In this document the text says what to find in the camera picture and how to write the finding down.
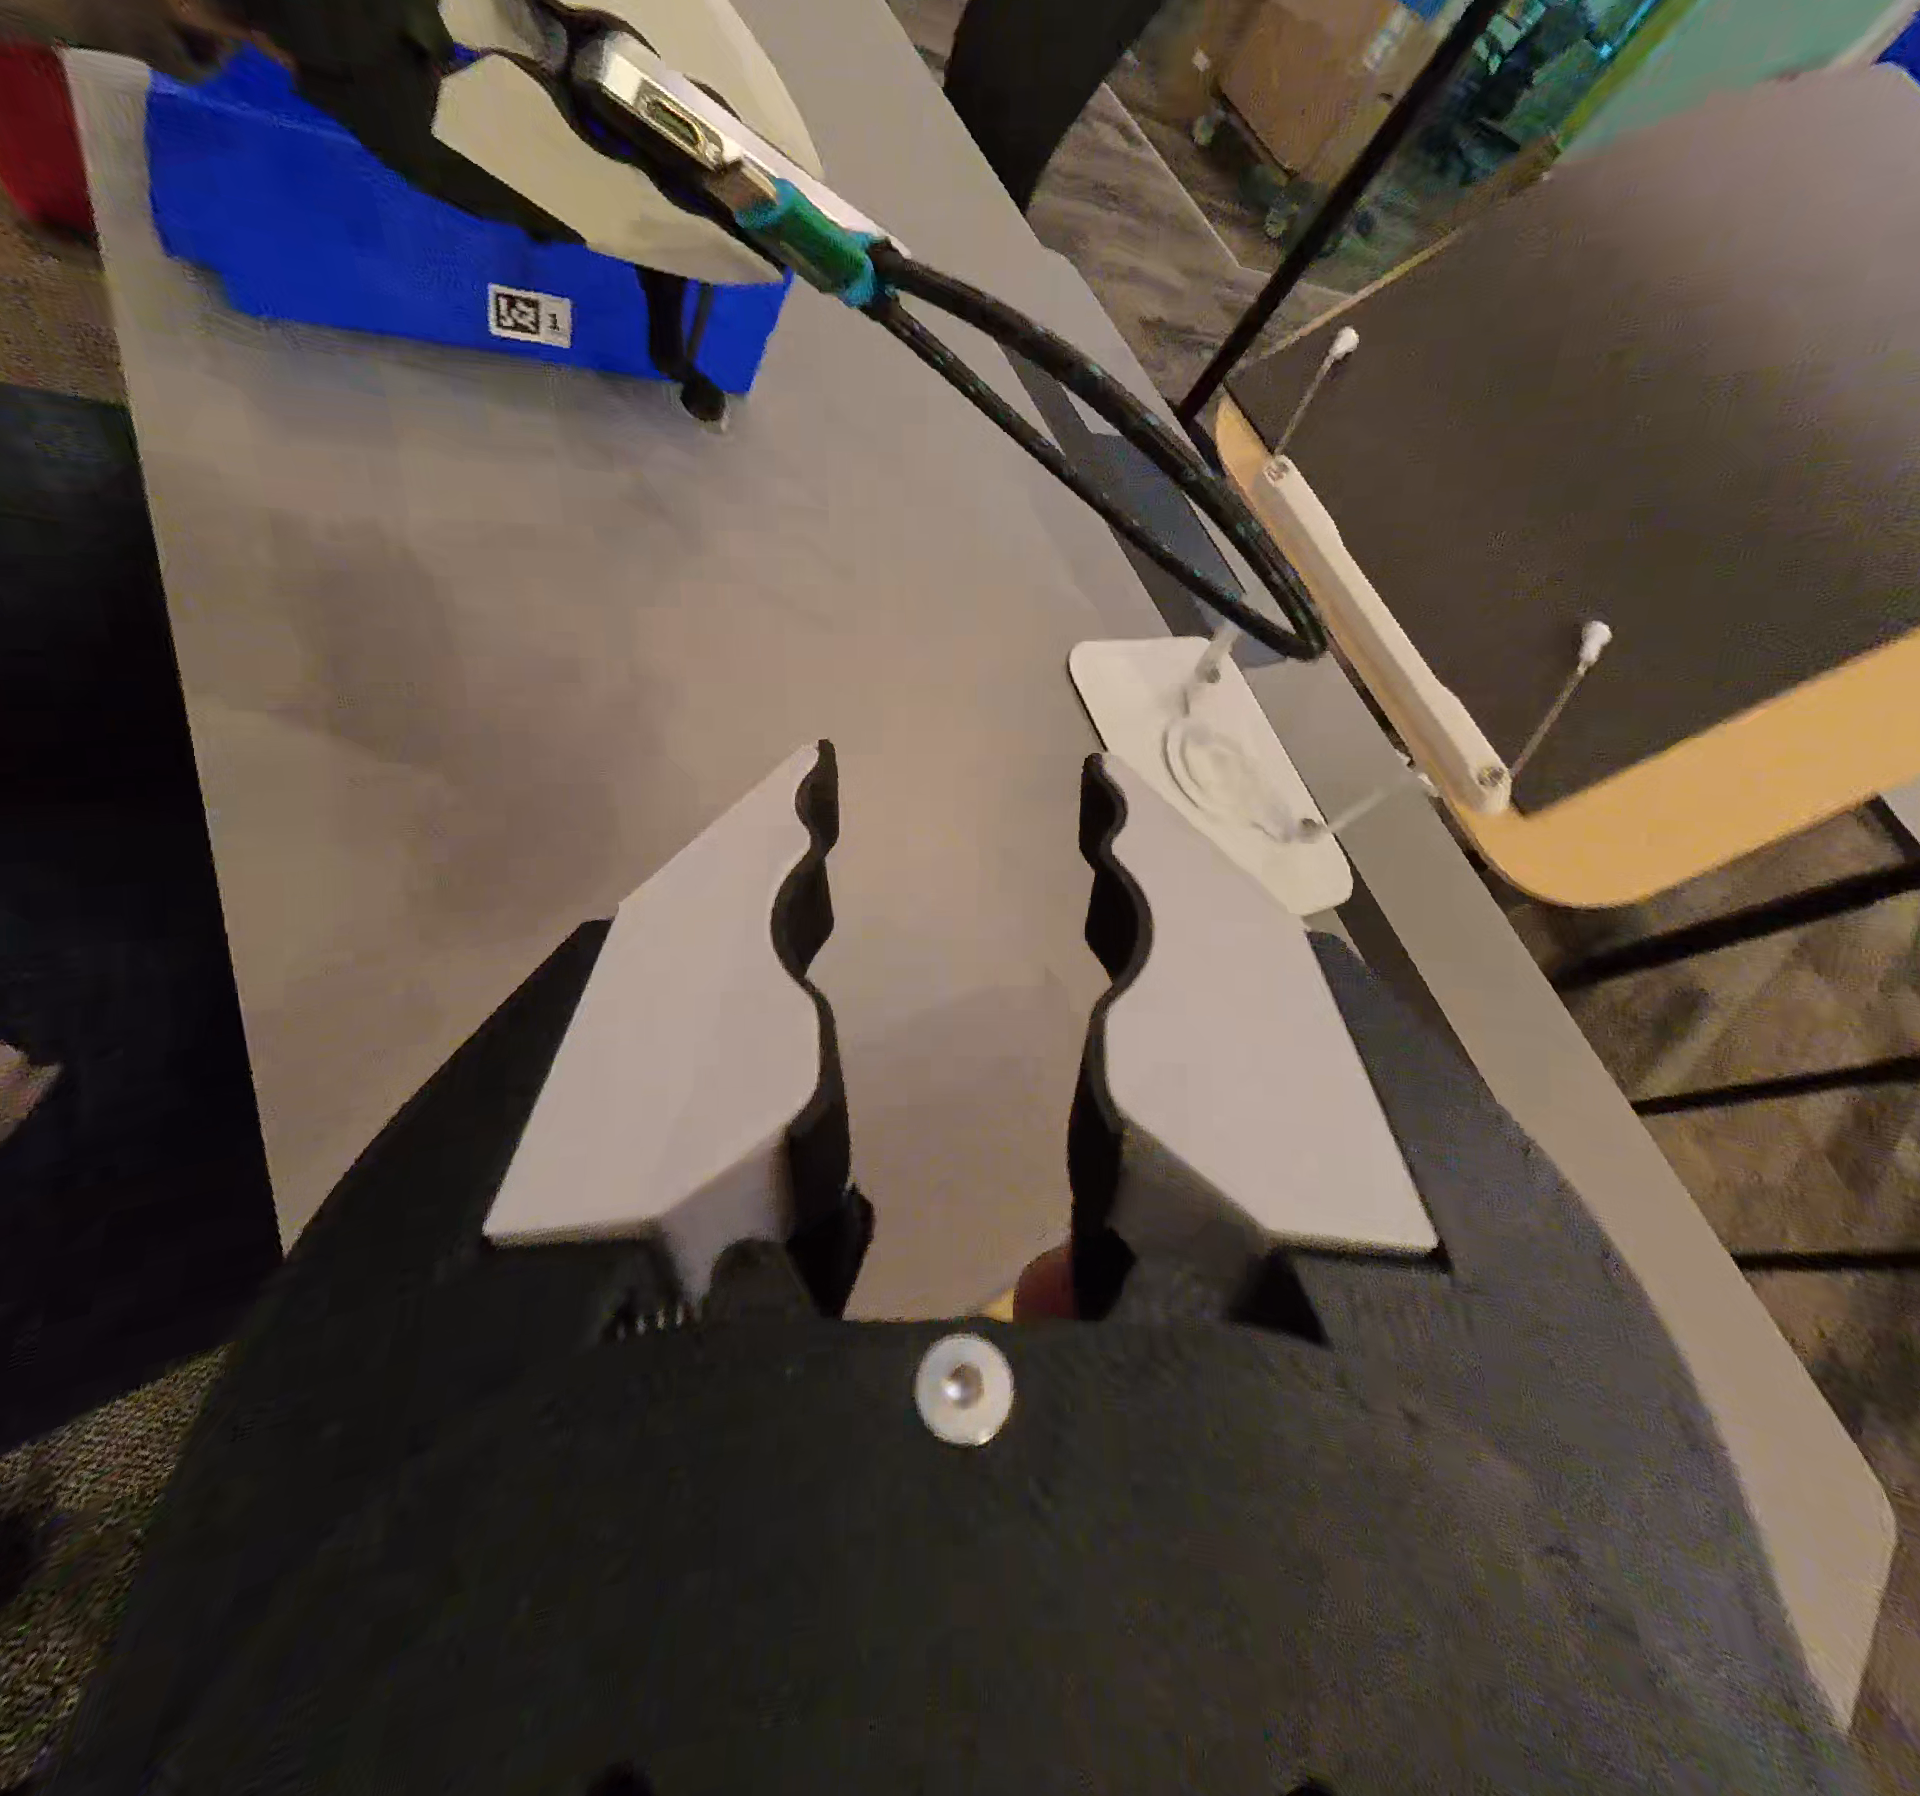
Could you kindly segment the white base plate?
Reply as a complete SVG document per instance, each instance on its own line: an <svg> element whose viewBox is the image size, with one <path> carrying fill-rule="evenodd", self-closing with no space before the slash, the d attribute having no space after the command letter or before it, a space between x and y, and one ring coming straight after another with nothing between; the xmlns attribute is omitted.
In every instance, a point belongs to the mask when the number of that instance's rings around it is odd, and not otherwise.
<svg viewBox="0 0 1920 1796"><path fill-rule="evenodd" d="M1319 803L1234 660L1231 624L1206 636L1097 638L1067 680L1105 752L1300 920L1340 908L1354 875Z"/></svg>

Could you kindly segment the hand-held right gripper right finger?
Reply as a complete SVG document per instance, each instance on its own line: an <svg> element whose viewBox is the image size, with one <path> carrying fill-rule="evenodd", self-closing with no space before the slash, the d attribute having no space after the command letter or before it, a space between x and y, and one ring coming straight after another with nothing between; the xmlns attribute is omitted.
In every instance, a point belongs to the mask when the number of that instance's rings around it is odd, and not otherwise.
<svg viewBox="0 0 1920 1796"><path fill-rule="evenodd" d="M1105 988L1073 1084L1073 1306L1172 1267L1259 1310L1294 1256L1442 1262L1312 938L1114 752L1087 756L1076 840Z"/></svg>

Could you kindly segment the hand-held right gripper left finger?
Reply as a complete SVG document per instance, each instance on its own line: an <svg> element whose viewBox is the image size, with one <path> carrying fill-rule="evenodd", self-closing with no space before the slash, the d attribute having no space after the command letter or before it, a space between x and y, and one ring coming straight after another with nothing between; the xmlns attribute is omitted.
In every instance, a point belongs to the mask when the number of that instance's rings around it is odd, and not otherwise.
<svg viewBox="0 0 1920 1796"><path fill-rule="evenodd" d="M495 1247L634 1240L679 1304L739 1246L839 1311L860 1195L831 1007L833 749L800 749L628 894L489 1211Z"/></svg>

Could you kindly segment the blue plastic bin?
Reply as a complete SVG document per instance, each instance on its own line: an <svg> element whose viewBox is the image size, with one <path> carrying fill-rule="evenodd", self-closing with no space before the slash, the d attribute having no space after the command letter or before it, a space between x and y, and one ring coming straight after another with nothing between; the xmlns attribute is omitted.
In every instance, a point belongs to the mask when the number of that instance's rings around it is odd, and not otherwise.
<svg viewBox="0 0 1920 1796"><path fill-rule="evenodd" d="M160 250L242 317L664 378L631 269L419 193L257 53L151 77L143 146Z"/></svg>

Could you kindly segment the small grey adapter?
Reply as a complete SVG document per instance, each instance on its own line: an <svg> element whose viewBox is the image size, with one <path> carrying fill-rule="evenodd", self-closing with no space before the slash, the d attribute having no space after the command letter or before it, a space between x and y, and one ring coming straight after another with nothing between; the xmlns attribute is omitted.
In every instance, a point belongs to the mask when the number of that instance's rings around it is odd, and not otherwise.
<svg viewBox="0 0 1920 1796"><path fill-rule="evenodd" d="M820 197L791 156L631 33L589 33L571 55L567 82L591 119L678 199L703 199L733 218L783 193Z"/></svg>

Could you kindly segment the red floor bin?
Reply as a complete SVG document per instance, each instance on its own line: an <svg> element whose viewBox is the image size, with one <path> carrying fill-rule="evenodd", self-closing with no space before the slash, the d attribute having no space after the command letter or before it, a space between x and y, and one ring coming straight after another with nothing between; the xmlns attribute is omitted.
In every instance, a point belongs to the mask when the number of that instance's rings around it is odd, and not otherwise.
<svg viewBox="0 0 1920 1796"><path fill-rule="evenodd" d="M1 187L23 225L97 241L66 71L43 47L1 45Z"/></svg>

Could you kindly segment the black office chair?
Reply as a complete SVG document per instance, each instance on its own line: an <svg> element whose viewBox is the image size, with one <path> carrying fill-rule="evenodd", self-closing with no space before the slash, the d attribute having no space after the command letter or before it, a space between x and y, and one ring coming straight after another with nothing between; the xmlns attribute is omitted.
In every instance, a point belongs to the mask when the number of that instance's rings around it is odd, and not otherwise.
<svg viewBox="0 0 1920 1796"><path fill-rule="evenodd" d="M944 93L1020 211L1163 0L965 0Z"/></svg>

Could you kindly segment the black tilted board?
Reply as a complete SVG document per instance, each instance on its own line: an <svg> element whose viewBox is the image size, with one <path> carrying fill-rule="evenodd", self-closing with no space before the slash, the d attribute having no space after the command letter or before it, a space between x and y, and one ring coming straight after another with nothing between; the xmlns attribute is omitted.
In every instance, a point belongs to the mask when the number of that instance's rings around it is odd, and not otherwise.
<svg viewBox="0 0 1920 1796"><path fill-rule="evenodd" d="M1286 445L1541 814L1916 632L1918 92L1727 92L1347 311Z"/></svg>

